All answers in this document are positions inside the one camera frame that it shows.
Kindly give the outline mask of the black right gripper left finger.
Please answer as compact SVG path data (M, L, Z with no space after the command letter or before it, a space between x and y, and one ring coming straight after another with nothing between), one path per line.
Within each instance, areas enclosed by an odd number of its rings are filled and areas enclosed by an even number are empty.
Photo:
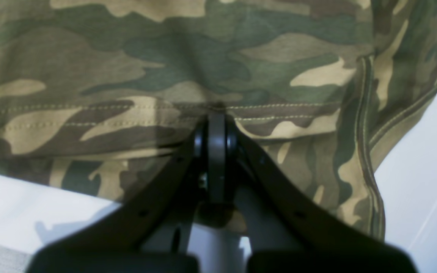
M163 170L108 216L38 251L28 273L197 273L187 254L198 206L219 199L219 115L201 120Z

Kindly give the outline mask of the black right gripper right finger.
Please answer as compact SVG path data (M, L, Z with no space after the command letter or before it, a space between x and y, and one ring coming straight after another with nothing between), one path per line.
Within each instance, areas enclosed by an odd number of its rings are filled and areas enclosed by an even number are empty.
M242 213L248 273L415 273L410 257L347 226L297 190L231 116L218 116L225 201Z

